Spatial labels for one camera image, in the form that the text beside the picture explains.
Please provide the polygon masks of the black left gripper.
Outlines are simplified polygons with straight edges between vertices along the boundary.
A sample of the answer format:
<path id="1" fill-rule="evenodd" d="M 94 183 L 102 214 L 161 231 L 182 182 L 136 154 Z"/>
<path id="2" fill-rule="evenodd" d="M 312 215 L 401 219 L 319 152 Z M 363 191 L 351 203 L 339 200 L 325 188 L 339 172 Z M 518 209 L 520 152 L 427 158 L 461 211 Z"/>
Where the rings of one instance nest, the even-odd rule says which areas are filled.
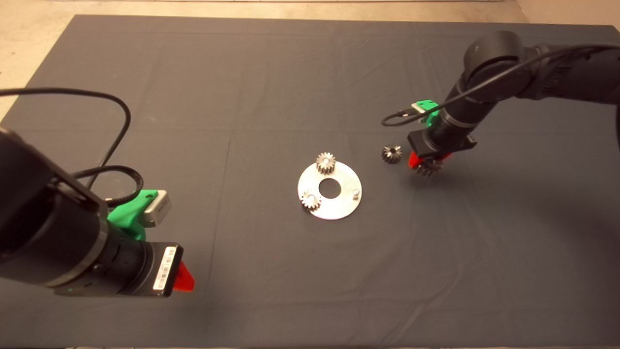
<path id="1" fill-rule="evenodd" d="M 182 261 L 183 247 L 178 243 L 147 241 L 144 276 L 139 280 L 140 297 L 169 297 L 173 290 L 192 292 L 193 275 Z"/>

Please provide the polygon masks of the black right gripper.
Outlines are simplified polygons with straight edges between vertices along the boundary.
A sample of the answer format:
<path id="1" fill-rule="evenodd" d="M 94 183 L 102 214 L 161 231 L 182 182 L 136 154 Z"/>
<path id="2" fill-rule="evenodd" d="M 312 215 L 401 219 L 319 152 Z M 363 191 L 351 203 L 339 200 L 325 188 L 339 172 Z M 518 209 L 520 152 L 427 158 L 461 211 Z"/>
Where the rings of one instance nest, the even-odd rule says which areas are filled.
<path id="1" fill-rule="evenodd" d="M 427 127 L 409 132 L 412 148 L 409 168 L 418 168 L 423 160 L 445 161 L 452 153 L 470 150 L 478 144 L 472 137 L 474 128 Z"/>

